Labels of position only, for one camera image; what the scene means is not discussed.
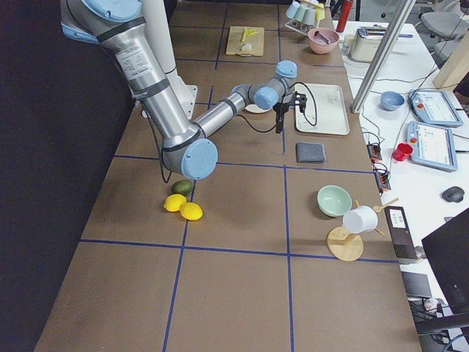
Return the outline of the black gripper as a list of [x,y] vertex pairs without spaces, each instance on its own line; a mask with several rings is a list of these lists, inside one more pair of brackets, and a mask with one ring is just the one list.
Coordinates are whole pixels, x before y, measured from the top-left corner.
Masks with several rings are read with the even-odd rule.
[[289,93],[280,98],[280,101],[273,106],[276,112],[276,133],[281,133],[284,128],[284,114],[292,104],[293,94]]

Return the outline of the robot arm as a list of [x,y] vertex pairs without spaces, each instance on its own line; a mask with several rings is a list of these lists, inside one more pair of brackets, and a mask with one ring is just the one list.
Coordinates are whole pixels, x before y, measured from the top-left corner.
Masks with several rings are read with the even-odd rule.
[[132,96],[163,137],[160,162],[188,179],[208,177],[218,151],[208,138],[246,106],[279,110],[294,98],[297,66],[276,66],[263,84],[241,84],[195,120],[174,89],[177,75],[163,1],[61,1],[62,31],[70,39],[100,45],[112,54]]

